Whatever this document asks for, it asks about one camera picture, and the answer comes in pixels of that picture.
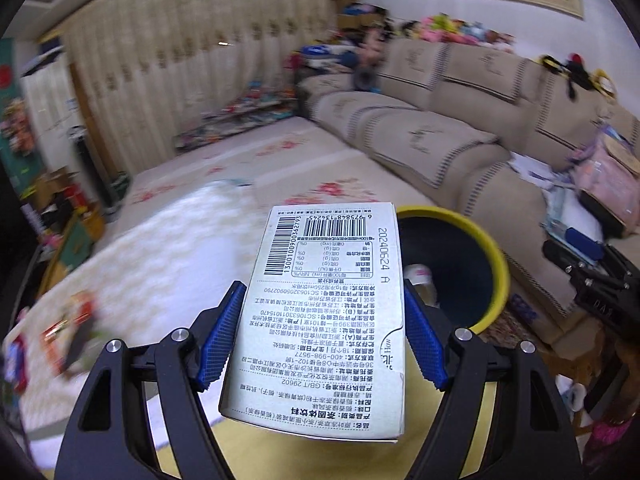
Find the red snack wrapper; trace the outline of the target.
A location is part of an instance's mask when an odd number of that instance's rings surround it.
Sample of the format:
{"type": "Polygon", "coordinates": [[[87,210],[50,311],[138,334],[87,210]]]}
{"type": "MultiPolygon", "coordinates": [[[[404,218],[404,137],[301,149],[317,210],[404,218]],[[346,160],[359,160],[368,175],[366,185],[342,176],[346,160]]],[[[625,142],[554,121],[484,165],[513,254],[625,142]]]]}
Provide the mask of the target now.
{"type": "Polygon", "coordinates": [[[44,355],[53,374],[73,373],[72,367],[86,358],[96,340],[96,300],[92,292],[70,297],[60,318],[41,334],[44,355]]]}

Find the large cream paper cup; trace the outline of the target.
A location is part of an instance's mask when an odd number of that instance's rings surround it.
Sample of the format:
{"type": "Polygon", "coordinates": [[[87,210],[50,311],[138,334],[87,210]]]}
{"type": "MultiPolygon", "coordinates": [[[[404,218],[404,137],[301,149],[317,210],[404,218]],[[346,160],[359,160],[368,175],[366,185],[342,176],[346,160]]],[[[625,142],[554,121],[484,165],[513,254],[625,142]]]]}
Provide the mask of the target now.
{"type": "Polygon", "coordinates": [[[424,264],[416,263],[406,266],[404,278],[408,280],[424,304],[430,307],[438,307],[437,292],[433,283],[431,270],[424,264]]]}

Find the white tea drink carton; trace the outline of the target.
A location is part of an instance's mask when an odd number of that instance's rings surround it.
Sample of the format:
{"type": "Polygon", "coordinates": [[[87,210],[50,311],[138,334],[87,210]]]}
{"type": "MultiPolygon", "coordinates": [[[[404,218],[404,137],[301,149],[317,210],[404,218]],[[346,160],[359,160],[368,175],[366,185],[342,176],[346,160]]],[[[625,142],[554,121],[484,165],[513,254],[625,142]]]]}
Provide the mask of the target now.
{"type": "Polygon", "coordinates": [[[395,207],[272,208],[220,414],[307,438],[394,442],[405,430],[405,388],[395,207]]]}

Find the yellow rimmed black trash bin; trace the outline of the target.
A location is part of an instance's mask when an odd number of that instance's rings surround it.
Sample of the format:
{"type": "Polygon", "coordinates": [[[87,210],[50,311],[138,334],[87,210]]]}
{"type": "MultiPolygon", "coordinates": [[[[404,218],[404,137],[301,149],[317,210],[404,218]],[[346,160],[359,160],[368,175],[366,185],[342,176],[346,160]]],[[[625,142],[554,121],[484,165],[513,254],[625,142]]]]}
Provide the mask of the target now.
{"type": "Polygon", "coordinates": [[[438,308],[455,326],[480,334],[502,313],[509,295],[506,257],[478,224],[449,209],[397,209],[402,270],[424,264],[433,277],[438,308]]]}

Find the stack of plastic folders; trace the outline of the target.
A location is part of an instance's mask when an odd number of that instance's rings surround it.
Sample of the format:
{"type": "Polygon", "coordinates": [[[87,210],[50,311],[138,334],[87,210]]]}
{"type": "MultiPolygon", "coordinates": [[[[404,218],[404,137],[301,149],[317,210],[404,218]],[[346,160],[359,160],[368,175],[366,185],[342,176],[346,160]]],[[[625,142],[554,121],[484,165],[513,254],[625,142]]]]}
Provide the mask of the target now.
{"type": "Polygon", "coordinates": [[[542,191],[546,212],[542,227],[564,245],[583,250],[592,249],[604,242],[600,222],[579,203],[572,188],[554,186],[542,191]]]}

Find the pink school backpack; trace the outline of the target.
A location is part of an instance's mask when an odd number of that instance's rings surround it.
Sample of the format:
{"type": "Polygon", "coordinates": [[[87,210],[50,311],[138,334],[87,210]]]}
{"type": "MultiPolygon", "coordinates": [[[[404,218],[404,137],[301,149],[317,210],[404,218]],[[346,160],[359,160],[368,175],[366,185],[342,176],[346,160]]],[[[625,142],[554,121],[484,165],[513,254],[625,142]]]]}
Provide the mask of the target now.
{"type": "Polygon", "coordinates": [[[605,238],[624,238],[639,224],[639,159],[609,124],[568,159],[579,203],[596,218],[605,238]]]}

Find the blue and red box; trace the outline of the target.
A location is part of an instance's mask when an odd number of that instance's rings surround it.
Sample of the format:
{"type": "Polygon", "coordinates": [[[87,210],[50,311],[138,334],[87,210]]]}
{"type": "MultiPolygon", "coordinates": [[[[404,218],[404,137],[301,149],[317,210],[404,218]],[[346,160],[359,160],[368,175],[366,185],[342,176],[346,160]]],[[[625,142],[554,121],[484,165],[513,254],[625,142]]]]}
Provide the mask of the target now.
{"type": "Polygon", "coordinates": [[[22,336],[17,336],[9,344],[4,379],[17,393],[23,393],[27,388],[26,344],[22,336]]]}

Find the patterned yellow grey tablecloth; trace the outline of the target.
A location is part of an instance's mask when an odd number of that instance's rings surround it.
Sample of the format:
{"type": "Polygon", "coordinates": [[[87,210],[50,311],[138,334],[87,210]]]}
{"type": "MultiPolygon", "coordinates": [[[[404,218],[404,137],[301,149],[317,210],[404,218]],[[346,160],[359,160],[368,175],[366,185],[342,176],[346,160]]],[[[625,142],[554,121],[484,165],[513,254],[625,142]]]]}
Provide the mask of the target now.
{"type": "MultiPolygon", "coordinates": [[[[43,332],[78,292],[96,302],[102,337],[152,344],[203,310],[229,285],[252,274],[267,211],[247,188],[214,183],[183,196],[138,224],[43,295],[11,332],[26,344],[28,385],[21,415],[38,468],[52,470],[84,375],[55,374],[43,332]]],[[[240,479],[401,479],[430,429],[440,394],[416,362],[407,364],[406,426],[395,443],[310,440],[248,426],[219,415],[220,388],[201,397],[207,419],[240,479]]]]}

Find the beige sectional sofa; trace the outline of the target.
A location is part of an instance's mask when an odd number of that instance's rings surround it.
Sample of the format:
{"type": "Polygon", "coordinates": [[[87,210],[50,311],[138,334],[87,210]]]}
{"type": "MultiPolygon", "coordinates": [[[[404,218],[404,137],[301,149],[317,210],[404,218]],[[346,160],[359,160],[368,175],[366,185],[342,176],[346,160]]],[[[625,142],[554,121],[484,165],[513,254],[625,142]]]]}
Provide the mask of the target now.
{"type": "Polygon", "coordinates": [[[298,88],[311,120],[496,240],[522,298],[516,313],[539,339],[562,356],[593,343],[599,322],[574,305],[567,275],[542,253],[544,194],[510,159],[564,169],[601,126],[637,144],[636,116],[598,92],[570,98],[562,77],[527,58],[411,39],[390,43],[373,92],[349,74],[310,76],[298,88]]]}

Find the black tower fan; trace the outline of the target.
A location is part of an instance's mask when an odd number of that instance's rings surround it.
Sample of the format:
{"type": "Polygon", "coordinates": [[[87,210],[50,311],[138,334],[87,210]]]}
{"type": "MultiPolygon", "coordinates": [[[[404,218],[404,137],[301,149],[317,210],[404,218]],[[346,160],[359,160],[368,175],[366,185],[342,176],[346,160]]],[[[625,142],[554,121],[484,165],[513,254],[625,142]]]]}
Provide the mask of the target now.
{"type": "Polygon", "coordinates": [[[111,180],[99,158],[98,152],[93,147],[88,129],[85,126],[76,125],[67,130],[67,136],[72,141],[77,156],[87,171],[102,204],[106,208],[115,207],[117,205],[117,196],[114,194],[111,180]]]}

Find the pile of plush toys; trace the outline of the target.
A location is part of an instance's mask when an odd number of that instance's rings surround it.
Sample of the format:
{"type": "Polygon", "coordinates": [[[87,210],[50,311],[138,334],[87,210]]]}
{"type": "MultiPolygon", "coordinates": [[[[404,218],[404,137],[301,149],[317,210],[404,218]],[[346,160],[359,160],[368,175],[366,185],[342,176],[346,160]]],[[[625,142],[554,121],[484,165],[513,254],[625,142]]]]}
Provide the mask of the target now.
{"type": "Polygon", "coordinates": [[[291,55],[290,62],[294,68],[305,66],[324,70],[336,67],[339,72],[354,70],[366,55],[373,55],[373,65],[380,64],[384,47],[396,39],[422,40],[430,44],[465,44],[506,53],[514,52],[512,35],[487,28],[480,22],[469,23],[439,13],[420,21],[386,18],[370,25],[343,28],[326,42],[317,40],[301,47],[291,55]]]}

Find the white floor air conditioner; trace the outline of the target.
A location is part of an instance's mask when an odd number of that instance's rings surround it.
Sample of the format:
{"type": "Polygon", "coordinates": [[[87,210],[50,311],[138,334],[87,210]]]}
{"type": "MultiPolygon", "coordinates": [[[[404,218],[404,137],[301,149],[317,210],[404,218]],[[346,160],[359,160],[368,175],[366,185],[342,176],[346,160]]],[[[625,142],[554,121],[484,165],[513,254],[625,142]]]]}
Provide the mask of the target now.
{"type": "Polygon", "coordinates": [[[21,79],[28,116],[37,148],[50,171],[65,167],[80,170],[74,144],[68,132],[82,126],[76,93],[70,79],[65,53],[21,79]]]}

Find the floral floor mat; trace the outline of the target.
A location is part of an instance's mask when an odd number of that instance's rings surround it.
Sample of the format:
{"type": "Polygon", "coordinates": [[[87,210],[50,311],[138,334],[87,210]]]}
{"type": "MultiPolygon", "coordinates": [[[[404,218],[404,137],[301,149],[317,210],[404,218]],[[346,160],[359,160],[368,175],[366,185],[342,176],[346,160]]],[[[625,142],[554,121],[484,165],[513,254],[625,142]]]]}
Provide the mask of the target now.
{"type": "Polygon", "coordinates": [[[131,183],[124,208],[94,251],[115,251],[116,240],[205,185],[236,186],[263,219],[287,203],[434,202],[413,186],[307,119],[294,117],[180,155],[145,170],[131,183]]]}

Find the low shelf of toys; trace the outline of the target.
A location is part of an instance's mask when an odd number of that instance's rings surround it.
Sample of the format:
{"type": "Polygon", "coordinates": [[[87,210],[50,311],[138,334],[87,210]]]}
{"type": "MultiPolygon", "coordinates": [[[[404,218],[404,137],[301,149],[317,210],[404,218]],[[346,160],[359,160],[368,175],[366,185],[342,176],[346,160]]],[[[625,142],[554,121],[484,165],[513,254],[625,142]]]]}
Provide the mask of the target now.
{"type": "Polygon", "coordinates": [[[177,154],[189,153],[259,127],[269,126],[297,113],[297,99],[291,88],[264,87],[251,81],[242,96],[213,112],[203,112],[192,126],[172,139],[177,154]]]}

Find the cream patterned curtain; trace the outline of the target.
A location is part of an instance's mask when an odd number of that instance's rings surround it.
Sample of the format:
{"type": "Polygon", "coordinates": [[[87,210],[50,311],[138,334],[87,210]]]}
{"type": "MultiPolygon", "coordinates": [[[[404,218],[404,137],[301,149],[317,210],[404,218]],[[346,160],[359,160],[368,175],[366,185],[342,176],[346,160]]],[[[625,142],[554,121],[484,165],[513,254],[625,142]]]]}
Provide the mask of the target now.
{"type": "Polygon", "coordinates": [[[331,0],[92,0],[61,32],[107,151],[138,174],[253,82],[286,84],[291,53],[331,15],[331,0]]]}

